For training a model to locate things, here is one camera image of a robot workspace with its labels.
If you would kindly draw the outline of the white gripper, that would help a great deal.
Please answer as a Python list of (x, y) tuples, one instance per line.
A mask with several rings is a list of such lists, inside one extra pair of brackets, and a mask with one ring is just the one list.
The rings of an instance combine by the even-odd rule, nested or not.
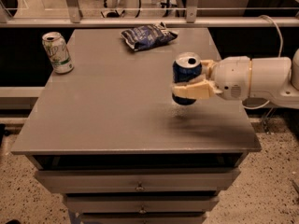
[(172, 93), (179, 98), (209, 99), (218, 94), (225, 100), (245, 100), (249, 97), (249, 65), (246, 56), (228, 57), (215, 62), (201, 60), (201, 74), (213, 81), (173, 84)]

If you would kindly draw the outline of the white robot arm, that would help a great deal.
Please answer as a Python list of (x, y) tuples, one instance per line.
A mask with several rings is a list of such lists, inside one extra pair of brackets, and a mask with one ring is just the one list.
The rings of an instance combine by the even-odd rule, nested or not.
[(262, 98), (274, 105), (299, 108), (298, 52), (288, 57), (228, 57), (221, 61), (202, 60), (201, 74), (190, 81), (173, 83), (179, 98), (225, 100)]

